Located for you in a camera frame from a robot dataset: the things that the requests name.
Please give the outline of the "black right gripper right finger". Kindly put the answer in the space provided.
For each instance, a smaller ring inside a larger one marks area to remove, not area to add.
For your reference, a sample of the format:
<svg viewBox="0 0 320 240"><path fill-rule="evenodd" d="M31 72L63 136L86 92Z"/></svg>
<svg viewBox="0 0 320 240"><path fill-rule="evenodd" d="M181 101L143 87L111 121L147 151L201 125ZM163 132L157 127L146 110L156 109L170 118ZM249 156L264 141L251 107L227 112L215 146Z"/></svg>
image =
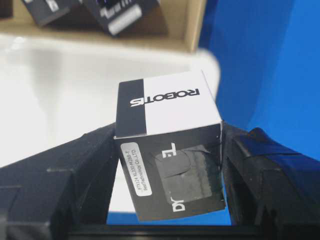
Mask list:
<svg viewBox="0 0 320 240"><path fill-rule="evenodd" d="M222 170L232 225L270 240L320 237L320 162L261 128L222 124Z"/></svg>

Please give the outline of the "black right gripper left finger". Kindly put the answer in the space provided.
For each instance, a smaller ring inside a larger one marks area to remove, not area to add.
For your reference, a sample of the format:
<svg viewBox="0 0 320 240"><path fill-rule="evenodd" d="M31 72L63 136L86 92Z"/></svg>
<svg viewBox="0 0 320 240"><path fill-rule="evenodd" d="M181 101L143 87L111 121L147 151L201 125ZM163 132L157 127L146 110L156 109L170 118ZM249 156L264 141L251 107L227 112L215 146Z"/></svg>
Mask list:
<svg viewBox="0 0 320 240"><path fill-rule="evenodd" d="M115 125L0 169L0 237L64 240L74 225L105 224L118 154Z"/></svg>

